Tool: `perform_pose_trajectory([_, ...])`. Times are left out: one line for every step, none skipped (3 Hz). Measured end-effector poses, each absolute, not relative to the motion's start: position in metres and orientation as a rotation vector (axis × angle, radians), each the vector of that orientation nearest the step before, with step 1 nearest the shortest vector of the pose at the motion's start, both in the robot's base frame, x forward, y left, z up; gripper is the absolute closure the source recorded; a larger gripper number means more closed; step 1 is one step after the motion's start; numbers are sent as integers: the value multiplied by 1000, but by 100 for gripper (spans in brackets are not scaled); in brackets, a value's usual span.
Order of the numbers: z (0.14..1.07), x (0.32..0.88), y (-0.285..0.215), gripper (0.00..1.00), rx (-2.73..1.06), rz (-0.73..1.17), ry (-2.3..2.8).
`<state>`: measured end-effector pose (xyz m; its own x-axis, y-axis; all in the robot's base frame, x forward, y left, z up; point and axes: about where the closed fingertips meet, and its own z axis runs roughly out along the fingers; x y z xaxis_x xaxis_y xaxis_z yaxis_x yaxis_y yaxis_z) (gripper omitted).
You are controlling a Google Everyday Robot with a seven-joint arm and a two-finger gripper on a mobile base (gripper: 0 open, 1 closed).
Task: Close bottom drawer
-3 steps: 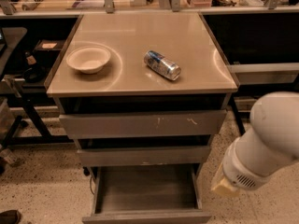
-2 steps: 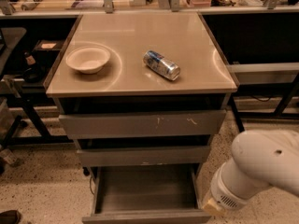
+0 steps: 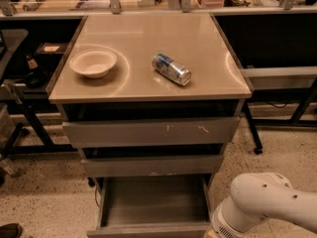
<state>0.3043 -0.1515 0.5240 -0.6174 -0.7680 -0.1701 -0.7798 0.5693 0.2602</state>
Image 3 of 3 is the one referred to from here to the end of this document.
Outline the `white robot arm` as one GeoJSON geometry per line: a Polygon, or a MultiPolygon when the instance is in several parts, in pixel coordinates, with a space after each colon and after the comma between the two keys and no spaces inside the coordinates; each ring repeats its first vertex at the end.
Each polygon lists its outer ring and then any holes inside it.
{"type": "Polygon", "coordinates": [[[212,214],[218,238],[243,238],[268,219],[293,223],[317,232],[317,193],[296,190],[278,173],[241,174],[233,179],[230,195],[212,214]]]}

